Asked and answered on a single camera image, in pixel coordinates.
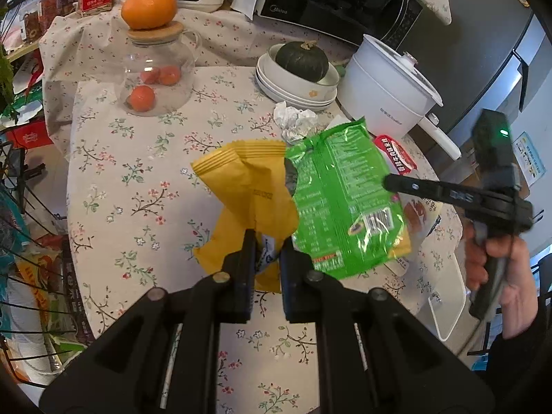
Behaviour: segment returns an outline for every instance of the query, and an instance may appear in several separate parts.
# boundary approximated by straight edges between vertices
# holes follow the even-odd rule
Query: microwave oven
[[[261,17],[304,26],[354,45],[369,34],[397,49],[418,18],[417,0],[257,0]]]

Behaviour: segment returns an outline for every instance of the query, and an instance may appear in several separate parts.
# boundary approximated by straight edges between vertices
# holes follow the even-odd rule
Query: green plastic package
[[[315,269],[343,279],[410,253],[401,202],[382,187],[389,169],[364,120],[306,138],[286,157],[298,173],[293,241]]]

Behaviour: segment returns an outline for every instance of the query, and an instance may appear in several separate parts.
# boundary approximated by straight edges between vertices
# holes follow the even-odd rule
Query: pumpkin stem
[[[310,51],[310,49],[313,48],[313,46],[315,46],[315,45],[316,45],[316,40],[305,40],[301,44],[301,48],[305,49],[307,51]]]

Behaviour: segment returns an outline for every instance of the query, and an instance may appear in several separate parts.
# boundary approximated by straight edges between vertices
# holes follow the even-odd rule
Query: midea logo
[[[279,12],[279,13],[288,13],[286,10],[278,8],[278,6],[276,6],[275,4],[270,6],[270,11],[271,12]]]

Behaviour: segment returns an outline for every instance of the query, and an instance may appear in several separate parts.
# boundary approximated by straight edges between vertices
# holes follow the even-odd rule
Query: poster on wall
[[[526,132],[515,140],[513,149],[527,185],[533,185],[544,175],[546,169]]]

